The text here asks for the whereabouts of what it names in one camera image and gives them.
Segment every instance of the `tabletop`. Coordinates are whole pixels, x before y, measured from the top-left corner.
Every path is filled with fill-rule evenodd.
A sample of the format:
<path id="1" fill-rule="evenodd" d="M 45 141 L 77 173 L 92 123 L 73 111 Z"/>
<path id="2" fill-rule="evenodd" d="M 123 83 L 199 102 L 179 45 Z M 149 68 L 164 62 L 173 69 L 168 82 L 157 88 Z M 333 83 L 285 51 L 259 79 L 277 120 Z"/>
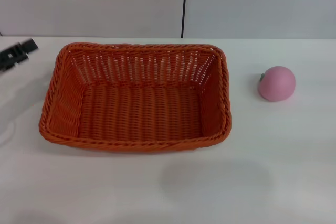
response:
<path id="1" fill-rule="evenodd" d="M 0 37 L 4 49 L 24 37 Z M 0 223 L 336 223 L 336 40 L 33 37 L 0 76 Z M 195 151 L 130 154 L 46 141 L 38 122 L 71 42 L 213 44 L 227 57 L 232 131 Z M 261 73 L 286 66 L 294 95 L 271 103 Z"/>

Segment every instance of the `orange wicker basket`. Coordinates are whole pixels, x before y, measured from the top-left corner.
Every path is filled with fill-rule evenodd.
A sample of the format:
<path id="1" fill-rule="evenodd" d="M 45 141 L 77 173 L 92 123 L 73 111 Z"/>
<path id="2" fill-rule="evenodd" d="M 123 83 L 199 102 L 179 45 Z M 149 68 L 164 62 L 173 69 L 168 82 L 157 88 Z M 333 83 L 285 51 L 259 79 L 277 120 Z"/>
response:
<path id="1" fill-rule="evenodd" d="M 230 129 L 225 55 L 188 44 L 65 46 L 39 122 L 50 142 L 127 152 L 207 147 Z"/>

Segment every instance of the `basket rim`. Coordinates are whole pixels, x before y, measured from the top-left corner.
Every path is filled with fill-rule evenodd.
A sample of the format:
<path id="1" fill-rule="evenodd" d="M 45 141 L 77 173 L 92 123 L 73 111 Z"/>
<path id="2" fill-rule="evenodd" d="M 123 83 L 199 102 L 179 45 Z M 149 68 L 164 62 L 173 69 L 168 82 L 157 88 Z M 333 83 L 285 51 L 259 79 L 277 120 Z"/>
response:
<path id="1" fill-rule="evenodd" d="M 98 44 L 98 43 L 81 43 L 81 42 L 75 42 L 70 43 L 68 45 L 65 45 L 61 51 L 59 52 L 56 62 L 55 62 L 55 68 L 52 73 L 52 78 L 50 81 L 50 85 L 46 94 L 45 102 L 42 109 L 42 115 L 39 121 L 39 131 L 41 135 L 48 141 L 53 143 L 59 143 L 64 144 L 68 146 L 73 146 L 70 144 L 71 142 L 76 143 L 83 143 L 83 144 L 105 144 L 110 145 L 113 149 L 113 146 L 115 145 L 122 145 L 125 146 L 125 149 L 127 151 L 132 151 L 128 148 L 130 147 L 136 147 L 136 146 L 147 146 L 150 143 L 154 143 L 154 141 L 150 140 L 142 140 L 141 142 L 134 142 L 134 141 L 122 141 L 122 140 L 98 140 L 93 138 L 82 138 L 82 137 L 73 137 L 69 135 L 63 135 L 56 132 L 53 132 L 50 130 L 49 123 L 52 115 L 52 111 L 54 108 L 54 98 L 57 96 L 58 92 L 58 83 L 59 80 L 64 73 L 64 70 L 66 69 L 65 64 L 60 64 L 62 61 L 64 61 L 64 57 L 67 56 L 67 52 L 73 50 L 73 49 L 82 49 L 82 50 L 108 50 L 108 51 L 117 51 L 117 52 L 123 52 L 127 51 L 129 49 L 142 49 L 145 48 L 145 51 L 151 50 L 151 51 L 158 51 L 160 49 L 167 51 L 167 49 L 177 50 L 181 51 L 181 49 L 185 49 L 186 51 L 192 50 L 195 51 L 195 49 L 206 49 L 206 50 L 213 50 L 218 54 L 218 67 L 219 67 L 219 93 L 220 95 L 220 106 L 221 106 L 221 114 L 222 114 L 222 127 L 220 130 L 211 135 L 211 136 L 203 136 L 198 138 L 185 138 L 181 140 L 165 140 L 165 145 L 169 145 L 172 148 L 165 148 L 165 150 L 174 150 L 174 145 L 178 143 L 190 143 L 195 144 L 197 142 L 203 141 L 202 144 L 199 147 L 207 147 L 210 145 L 214 145 L 217 143 L 222 142 L 230 133 L 231 131 L 231 112 L 230 112 L 230 101 L 228 96 L 228 70 L 226 67 L 226 57 L 225 54 L 221 49 L 219 49 L 216 46 L 210 45 L 210 44 Z M 212 144 L 205 144 L 204 140 L 206 142 L 213 142 Z M 160 145 L 160 141 L 156 141 L 155 145 Z"/>

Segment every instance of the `ball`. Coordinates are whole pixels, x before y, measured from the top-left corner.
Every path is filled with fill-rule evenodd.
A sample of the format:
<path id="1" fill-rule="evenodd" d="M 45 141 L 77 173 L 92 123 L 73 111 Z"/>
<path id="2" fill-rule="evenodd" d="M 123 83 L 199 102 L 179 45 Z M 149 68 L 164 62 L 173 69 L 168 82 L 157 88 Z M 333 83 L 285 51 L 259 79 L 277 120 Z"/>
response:
<path id="1" fill-rule="evenodd" d="M 296 86 L 295 76 L 288 68 L 277 66 L 261 75 L 258 90 L 268 101 L 279 102 L 289 98 Z"/>

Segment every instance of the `black plastic piece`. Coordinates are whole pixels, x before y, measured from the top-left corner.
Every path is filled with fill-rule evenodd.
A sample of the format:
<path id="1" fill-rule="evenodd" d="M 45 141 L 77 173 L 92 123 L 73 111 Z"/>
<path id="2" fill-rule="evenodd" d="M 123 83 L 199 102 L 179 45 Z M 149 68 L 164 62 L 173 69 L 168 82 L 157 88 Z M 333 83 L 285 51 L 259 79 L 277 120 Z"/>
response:
<path id="1" fill-rule="evenodd" d="M 27 54 L 38 49 L 33 39 L 23 43 L 15 44 L 0 52 L 0 71 L 12 68 L 15 63 L 20 63 L 28 59 Z"/>

